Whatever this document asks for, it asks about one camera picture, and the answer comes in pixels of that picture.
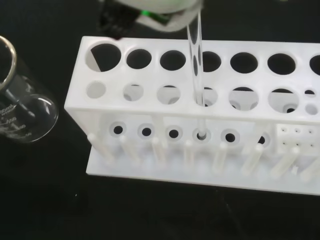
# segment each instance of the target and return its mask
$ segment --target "circular hole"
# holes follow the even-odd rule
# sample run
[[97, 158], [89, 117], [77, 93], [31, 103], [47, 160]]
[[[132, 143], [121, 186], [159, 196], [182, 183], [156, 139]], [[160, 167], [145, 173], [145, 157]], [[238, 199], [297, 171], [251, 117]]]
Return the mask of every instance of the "circular hole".
[[160, 59], [161, 66], [168, 71], [181, 69], [186, 63], [185, 55], [176, 50], [167, 51]]
[[205, 51], [203, 54], [203, 71], [205, 73], [211, 73], [217, 70], [221, 65], [220, 57], [211, 51]]
[[106, 93], [106, 86], [100, 82], [95, 81], [88, 85], [86, 88], [86, 94], [91, 99], [98, 99]]
[[240, 134], [234, 129], [225, 129], [222, 131], [221, 140], [230, 146], [236, 146], [240, 142]]
[[270, 70], [279, 75], [288, 75], [296, 69], [295, 61], [283, 53], [274, 54], [268, 59]]
[[180, 90], [171, 85], [161, 87], [157, 92], [157, 98], [162, 104], [175, 104], [180, 99]]
[[316, 115], [318, 113], [317, 107], [312, 104], [305, 106], [305, 111], [310, 115]]
[[154, 135], [154, 126], [150, 123], [141, 124], [138, 128], [138, 136], [142, 139], [151, 139]]
[[218, 100], [218, 94], [215, 90], [213, 90], [210, 87], [205, 87], [203, 90], [203, 98], [204, 98], [204, 106], [205, 107], [210, 107], [213, 104], [216, 103], [216, 101]]
[[238, 87], [230, 92], [229, 103], [237, 110], [250, 111], [258, 105], [259, 97], [248, 87]]
[[176, 139], [177, 137], [179, 137], [179, 132], [177, 130], [173, 129], [169, 132], [169, 136], [172, 139]]
[[182, 138], [183, 131], [182, 131], [181, 127], [179, 127], [179, 126], [176, 126], [176, 125], [169, 126], [166, 129], [166, 135], [167, 135], [167, 138], [169, 141], [177, 142]]
[[310, 68], [315, 74], [320, 75], [320, 55], [311, 58]]
[[199, 143], [199, 144], [204, 144], [208, 143], [211, 139], [211, 132], [207, 129], [206, 133], [204, 136], [199, 135], [199, 129], [195, 129], [192, 133], [193, 139]]
[[298, 108], [299, 97], [290, 90], [279, 88], [269, 94], [268, 103], [273, 110], [289, 114]]
[[236, 136], [233, 135], [232, 133], [228, 133], [227, 135], [225, 135], [225, 140], [228, 143], [233, 143], [236, 140]]
[[110, 125], [110, 128], [109, 128], [110, 135], [116, 138], [124, 134], [126, 130], [127, 130], [126, 125], [120, 121], [114, 122], [113, 124]]
[[198, 76], [198, 63], [196, 56], [193, 56], [193, 72], [195, 76]]
[[143, 94], [143, 87], [137, 84], [129, 84], [123, 90], [124, 99], [130, 102], [139, 100]]
[[146, 128], [144, 128], [144, 129], [142, 130], [142, 135], [145, 136], [145, 137], [148, 137], [148, 136], [151, 135], [151, 132], [152, 132], [151, 129], [148, 128], [148, 127], [146, 127]]
[[200, 45], [199, 45], [199, 47], [198, 47], [198, 59], [199, 59], [199, 65], [201, 66], [201, 47], [200, 47]]
[[126, 63], [132, 69], [144, 69], [151, 62], [151, 54], [144, 49], [137, 49], [128, 55]]
[[96, 72], [106, 72], [115, 68], [121, 59], [121, 51], [113, 44], [100, 44], [88, 52], [87, 66]]
[[314, 98], [316, 96], [315, 92], [312, 90], [306, 90], [304, 94], [309, 98]]
[[265, 142], [266, 142], [266, 139], [263, 136], [261, 136], [258, 141], [258, 144], [264, 144]]
[[248, 52], [240, 52], [234, 55], [230, 60], [231, 67], [241, 74], [253, 72], [258, 67], [258, 61]]
[[122, 126], [115, 126], [113, 129], [114, 134], [122, 134], [122, 132], [124, 131], [124, 129], [122, 128]]

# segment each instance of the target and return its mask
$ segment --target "black object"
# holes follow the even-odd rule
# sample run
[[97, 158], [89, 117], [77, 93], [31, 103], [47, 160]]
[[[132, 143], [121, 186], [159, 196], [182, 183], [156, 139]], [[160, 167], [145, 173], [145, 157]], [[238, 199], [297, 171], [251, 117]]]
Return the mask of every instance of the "black object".
[[141, 11], [115, 1], [105, 1], [98, 21], [98, 30], [107, 37], [119, 40], [134, 26]]

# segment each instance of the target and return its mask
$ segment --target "test tube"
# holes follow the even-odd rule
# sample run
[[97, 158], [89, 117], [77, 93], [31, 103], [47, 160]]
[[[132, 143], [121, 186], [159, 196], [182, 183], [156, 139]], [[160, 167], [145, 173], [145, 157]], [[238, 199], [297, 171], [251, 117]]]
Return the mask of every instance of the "test tube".
[[56, 124], [58, 107], [34, 80], [14, 46], [0, 36], [0, 134], [16, 142], [34, 142]]
[[[192, 66], [192, 79], [195, 102], [200, 106], [205, 106], [204, 86], [202, 81], [203, 54], [202, 54], [202, 35], [201, 35], [201, 12], [187, 26], [190, 59]], [[198, 119], [198, 135], [200, 140], [207, 137], [206, 120]]]

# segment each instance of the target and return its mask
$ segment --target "green light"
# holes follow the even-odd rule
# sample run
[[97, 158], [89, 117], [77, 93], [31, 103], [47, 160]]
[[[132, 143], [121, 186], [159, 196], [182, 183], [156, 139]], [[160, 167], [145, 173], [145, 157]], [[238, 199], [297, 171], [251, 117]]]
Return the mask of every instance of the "green light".
[[141, 11], [141, 15], [150, 16], [150, 12], [147, 11], [147, 10], [142, 10], [142, 11]]

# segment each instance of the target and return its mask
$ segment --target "white peg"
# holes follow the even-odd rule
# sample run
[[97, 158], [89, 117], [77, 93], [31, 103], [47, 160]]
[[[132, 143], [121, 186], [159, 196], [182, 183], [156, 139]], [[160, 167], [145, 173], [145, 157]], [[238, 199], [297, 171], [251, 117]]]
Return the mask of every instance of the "white peg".
[[103, 145], [102, 141], [95, 134], [89, 133], [87, 139], [94, 149], [97, 150], [109, 164], [115, 161], [115, 157], [110, 149]]
[[119, 138], [123, 151], [134, 161], [135, 164], [141, 163], [137, 150], [133, 143], [124, 135]]
[[156, 160], [159, 164], [166, 163], [166, 153], [163, 145], [161, 144], [158, 137], [154, 137], [152, 139], [152, 148], [155, 155]]
[[314, 177], [320, 175], [320, 157], [316, 159], [309, 167], [300, 174], [300, 179], [307, 183]]
[[269, 124], [264, 122], [255, 124], [251, 136], [249, 137], [248, 141], [246, 141], [246, 144], [243, 147], [243, 155], [248, 155], [252, 152], [268, 126]]
[[191, 140], [184, 143], [184, 165], [193, 166], [195, 161], [194, 144]]
[[161, 141], [161, 144], [164, 148], [168, 147], [168, 141], [166, 137], [166, 128], [164, 123], [164, 118], [159, 115], [152, 116], [152, 122], [155, 128], [155, 134]]
[[227, 157], [227, 151], [228, 151], [228, 144], [224, 141], [221, 142], [214, 156], [214, 161], [212, 166], [214, 173], [218, 174], [222, 172], [224, 168], [224, 163]]
[[282, 159], [271, 170], [271, 177], [274, 179], [280, 178], [296, 161], [300, 154], [300, 148], [298, 146], [292, 147]]
[[264, 146], [258, 143], [242, 166], [241, 172], [244, 176], [249, 176], [252, 173], [252, 171], [257, 166], [263, 151]]

